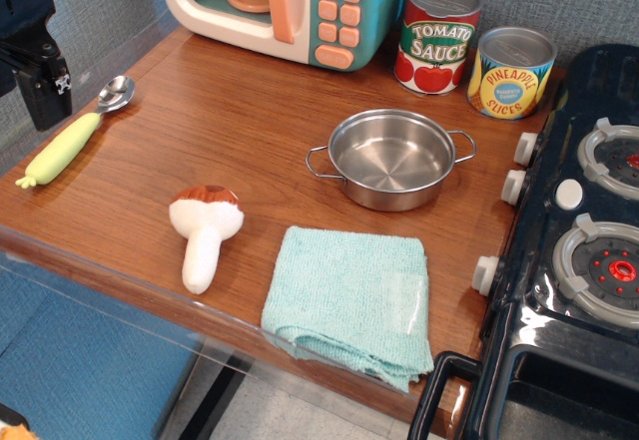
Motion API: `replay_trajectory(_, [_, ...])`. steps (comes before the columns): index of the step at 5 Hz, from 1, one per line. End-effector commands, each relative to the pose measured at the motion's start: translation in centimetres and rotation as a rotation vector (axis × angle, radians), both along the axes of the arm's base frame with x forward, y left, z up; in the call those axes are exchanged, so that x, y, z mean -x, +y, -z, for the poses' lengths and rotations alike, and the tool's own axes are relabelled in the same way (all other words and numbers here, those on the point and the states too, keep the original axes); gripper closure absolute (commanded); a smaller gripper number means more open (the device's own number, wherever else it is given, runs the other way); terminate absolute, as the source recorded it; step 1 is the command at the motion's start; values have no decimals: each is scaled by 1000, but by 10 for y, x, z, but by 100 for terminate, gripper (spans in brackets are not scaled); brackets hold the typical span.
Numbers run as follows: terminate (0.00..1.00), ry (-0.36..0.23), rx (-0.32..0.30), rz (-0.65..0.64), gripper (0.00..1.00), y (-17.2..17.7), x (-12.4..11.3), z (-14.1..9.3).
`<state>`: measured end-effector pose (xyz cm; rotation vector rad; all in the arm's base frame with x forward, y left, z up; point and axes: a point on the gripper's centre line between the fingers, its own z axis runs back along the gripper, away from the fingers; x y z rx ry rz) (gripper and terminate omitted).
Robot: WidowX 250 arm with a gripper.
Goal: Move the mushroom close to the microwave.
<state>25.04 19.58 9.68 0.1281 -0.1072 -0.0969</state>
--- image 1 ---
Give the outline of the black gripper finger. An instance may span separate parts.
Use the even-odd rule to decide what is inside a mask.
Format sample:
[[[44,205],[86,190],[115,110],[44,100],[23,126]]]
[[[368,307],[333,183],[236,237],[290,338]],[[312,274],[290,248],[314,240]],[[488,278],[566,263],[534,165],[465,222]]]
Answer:
[[[2,38],[1,62],[13,72],[38,132],[48,131],[72,114],[69,69],[45,20],[28,23]]]

